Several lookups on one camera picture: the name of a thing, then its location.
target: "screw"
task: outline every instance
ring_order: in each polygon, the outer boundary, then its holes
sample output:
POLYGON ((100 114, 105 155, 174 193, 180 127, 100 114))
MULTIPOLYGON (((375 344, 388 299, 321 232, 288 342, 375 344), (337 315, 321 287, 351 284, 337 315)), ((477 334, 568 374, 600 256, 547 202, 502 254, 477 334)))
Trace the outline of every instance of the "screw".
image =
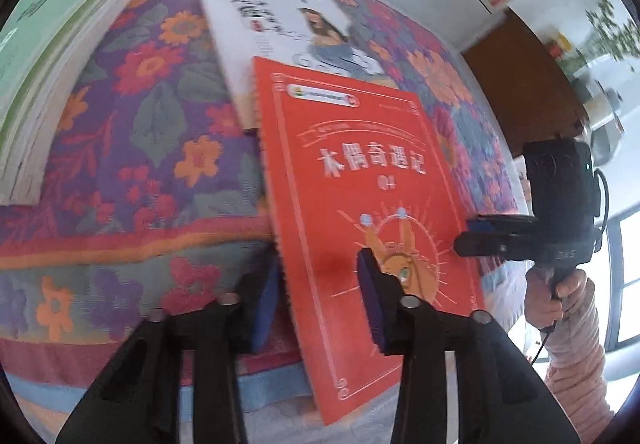
POLYGON ((152 309, 149 314, 146 315, 146 319, 153 323, 159 323, 166 319, 166 311, 164 309, 152 309))
POLYGON ((236 303, 240 303, 240 296, 236 293, 225 293, 218 298, 218 303, 220 303, 220 305, 235 305, 236 303))
POLYGON ((420 301, 420 298, 417 296, 414 296, 413 294, 406 294, 402 296, 400 305, 407 307, 407 309, 415 309, 416 307, 420 307, 420 301))
POLYGON ((491 323, 491 314, 489 314, 486 310, 476 310, 471 315, 471 317, 481 323, 482 325, 487 325, 487 323, 491 323))

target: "blue stripe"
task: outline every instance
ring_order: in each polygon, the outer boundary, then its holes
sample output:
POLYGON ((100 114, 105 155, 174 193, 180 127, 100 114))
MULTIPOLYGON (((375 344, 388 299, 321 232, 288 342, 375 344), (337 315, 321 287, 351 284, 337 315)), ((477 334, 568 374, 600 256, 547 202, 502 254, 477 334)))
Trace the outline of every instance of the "blue stripe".
MULTIPOLYGON (((71 413, 86 392, 85 388, 31 382, 12 374, 6 374, 6 379, 18 397, 46 410, 62 413, 71 413)), ((238 387, 243 411, 260 410, 274 402, 312 395, 302 363, 241 376, 238 378, 238 387)), ((193 413, 192 386, 180 389, 179 410, 180 422, 190 422, 193 413)))

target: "green book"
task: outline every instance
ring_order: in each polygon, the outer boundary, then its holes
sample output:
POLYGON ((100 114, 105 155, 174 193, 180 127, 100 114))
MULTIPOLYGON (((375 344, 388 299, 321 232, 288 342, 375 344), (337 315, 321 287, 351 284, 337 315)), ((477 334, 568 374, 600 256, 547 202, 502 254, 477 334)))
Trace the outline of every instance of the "green book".
POLYGON ((9 16, 0 31, 0 204, 39 200, 43 150, 48 156, 68 92, 92 53, 86 46, 95 48, 127 3, 20 0, 9 16), (18 171, 30 176, 26 185, 18 171))

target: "tablecloth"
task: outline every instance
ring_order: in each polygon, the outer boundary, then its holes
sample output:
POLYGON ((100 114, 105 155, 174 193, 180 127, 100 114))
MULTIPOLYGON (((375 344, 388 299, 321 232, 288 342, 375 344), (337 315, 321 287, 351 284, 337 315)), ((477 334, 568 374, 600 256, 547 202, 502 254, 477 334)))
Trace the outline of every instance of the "tablecloth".
MULTIPOLYGON (((353 45, 419 96, 466 213, 516 211, 508 151, 462 58, 377 0, 336 1, 353 45)), ((40 204, 0 209, 0 361, 29 420, 52 442, 150 309, 201 308, 272 241, 258 143, 240 128, 198 0, 132 0, 69 97, 40 204)), ((491 307, 515 282, 483 265, 491 307)), ((517 302, 500 301, 513 318, 517 302)), ((247 411, 309 394, 283 312, 263 355, 239 364, 247 411)))

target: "pink sleeve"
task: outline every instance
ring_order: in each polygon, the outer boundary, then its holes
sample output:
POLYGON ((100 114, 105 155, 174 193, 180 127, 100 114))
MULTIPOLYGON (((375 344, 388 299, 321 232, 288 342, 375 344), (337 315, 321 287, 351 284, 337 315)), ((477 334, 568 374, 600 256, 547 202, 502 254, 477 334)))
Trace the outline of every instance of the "pink sleeve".
POLYGON ((588 280, 582 297, 564 312, 546 342, 550 358, 546 385, 574 424, 582 444, 591 444, 614 415, 605 400, 604 348, 599 341, 594 289, 593 281, 588 280))

